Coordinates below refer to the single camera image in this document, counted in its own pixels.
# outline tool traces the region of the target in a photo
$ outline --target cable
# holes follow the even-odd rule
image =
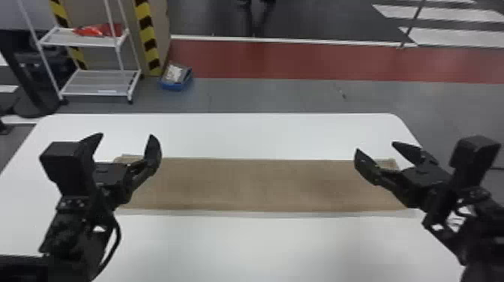
[[[100,273],[107,267],[109,264],[110,260],[114,256],[114,253],[117,250],[117,247],[119,246],[119,243],[121,242],[122,234],[121,234],[121,227],[119,226],[119,222],[113,217],[113,224],[114,224],[114,230],[115,230],[115,241],[114,245],[109,251],[109,254],[106,256],[106,258],[103,260],[103,262],[100,264],[100,267],[98,268],[97,274],[94,276],[95,278],[100,275]]]

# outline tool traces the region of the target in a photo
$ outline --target hazard tape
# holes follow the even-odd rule
[[[158,44],[156,43],[149,0],[135,0],[135,14],[140,28],[140,40],[142,41],[148,72],[152,76],[159,76],[161,75],[161,61],[159,59]]]
[[[65,10],[65,7],[63,7],[60,0],[49,0],[49,3],[51,5],[52,13],[54,14],[54,17],[56,18],[59,26],[61,26],[62,28],[70,28],[70,21],[68,20],[67,11]],[[70,47],[69,51],[70,56],[79,65],[79,68],[87,70],[88,66],[86,64],[86,61],[84,61],[83,51],[81,51],[77,47]]]

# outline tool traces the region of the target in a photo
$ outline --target brown towel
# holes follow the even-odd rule
[[[129,163],[137,156],[118,157]],[[386,168],[395,161],[382,160]],[[405,209],[350,160],[164,158],[126,209],[361,212]]]

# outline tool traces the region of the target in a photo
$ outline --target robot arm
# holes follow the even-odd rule
[[[95,163],[102,137],[97,133],[79,142],[53,142],[40,156],[61,193],[39,248],[43,256],[0,256],[0,280],[88,282],[107,266],[122,236],[113,212],[156,173],[161,147],[151,135],[142,160]],[[105,256],[114,232],[115,242]]]
[[[450,160],[453,174],[419,147],[401,142],[392,145],[414,167],[381,169],[357,149],[355,168],[370,183],[391,191],[406,207],[426,213],[424,228],[466,266],[462,281],[502,281],[504,207],[480,186],[500,144],[483,136],[460,140]]]

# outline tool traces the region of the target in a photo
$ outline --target red object on shelf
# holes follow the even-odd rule
[[[115,36],[117,37],[122,36],[122,24],[114,23],[113,26]],[[78,28],[74,28],[73,33],[80,36],[94,36],[94,37],[113,36],[112,29],[110,28],[110,24],[108,23],[80,26]]]

